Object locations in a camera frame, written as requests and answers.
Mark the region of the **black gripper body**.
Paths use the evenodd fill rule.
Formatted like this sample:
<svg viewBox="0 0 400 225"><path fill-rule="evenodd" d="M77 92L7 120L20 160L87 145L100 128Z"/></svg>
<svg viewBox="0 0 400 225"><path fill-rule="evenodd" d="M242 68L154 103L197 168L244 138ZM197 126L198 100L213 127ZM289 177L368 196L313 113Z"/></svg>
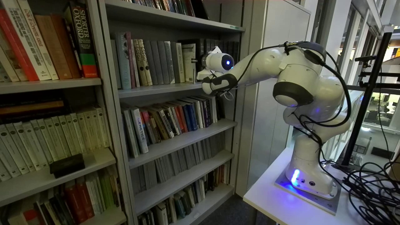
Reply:
<svg viewBox="0 0 400 225"><path fill-rule="evenodd" d="M197 66L204 67L207 65L207 53L193 57L192 62Z"/></svg>

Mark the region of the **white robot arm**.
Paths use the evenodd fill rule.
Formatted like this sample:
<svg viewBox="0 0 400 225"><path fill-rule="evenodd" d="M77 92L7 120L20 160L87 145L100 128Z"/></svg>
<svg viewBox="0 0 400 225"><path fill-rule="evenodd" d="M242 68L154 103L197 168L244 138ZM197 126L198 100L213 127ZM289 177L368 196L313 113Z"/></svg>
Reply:
<svg viewBox="0 0 400 225"><path fill-rule="evenodd" d="M305 192L332 198L339 187L320 162L323 145L350 126L352 102L338 63L322 45L285 41L265 46L235 61L214 47L203 56L197 80L208 95L268 78L275 81L273 97L285 107L284 120L302 131L285 176Z"/></svg>

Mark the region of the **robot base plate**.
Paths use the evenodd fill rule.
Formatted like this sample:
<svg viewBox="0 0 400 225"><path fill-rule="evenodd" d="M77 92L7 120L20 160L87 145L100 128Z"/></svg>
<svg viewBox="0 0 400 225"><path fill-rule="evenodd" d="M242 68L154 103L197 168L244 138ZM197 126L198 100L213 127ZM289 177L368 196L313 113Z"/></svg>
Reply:
<svg viewBox="0 0 400 225"><path fill-rule="evenodd" d="M329 191L324 193L317 190L317 181L308 180L300 168L294 168L292 172L283 171L277 177L275 185L332 215L337 213L340 186L335 181L330 183Z"/></svg>

